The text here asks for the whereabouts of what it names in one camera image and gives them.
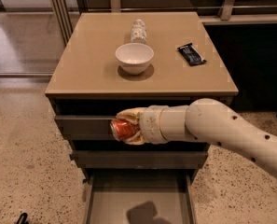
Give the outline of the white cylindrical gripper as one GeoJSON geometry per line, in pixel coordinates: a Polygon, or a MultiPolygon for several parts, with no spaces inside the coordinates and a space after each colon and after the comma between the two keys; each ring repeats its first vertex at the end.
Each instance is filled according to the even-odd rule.
{"type": "Polygon", "coordinates": [[[166,105],[152,105],[148,108],[135,107],[125,109],[116,114],[116,118],[126,120],[130,124],[137,125],[139,123],[140,132],[125,140],[128,145],[142,145],[145,142],[159,145],[165,144],[167,140],[162,135],[159,119],[166,105]]]}

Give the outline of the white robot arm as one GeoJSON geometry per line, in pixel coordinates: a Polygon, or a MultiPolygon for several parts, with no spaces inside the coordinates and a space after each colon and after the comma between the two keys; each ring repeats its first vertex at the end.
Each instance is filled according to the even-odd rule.
{"type": "Polygon", "coordinates": [[[117,113],[110,126],[115,139],[128,145],[182,141],[220,146],[277,179],[277,136],[258,129],[214,99],[126,109],[117,113]]]}

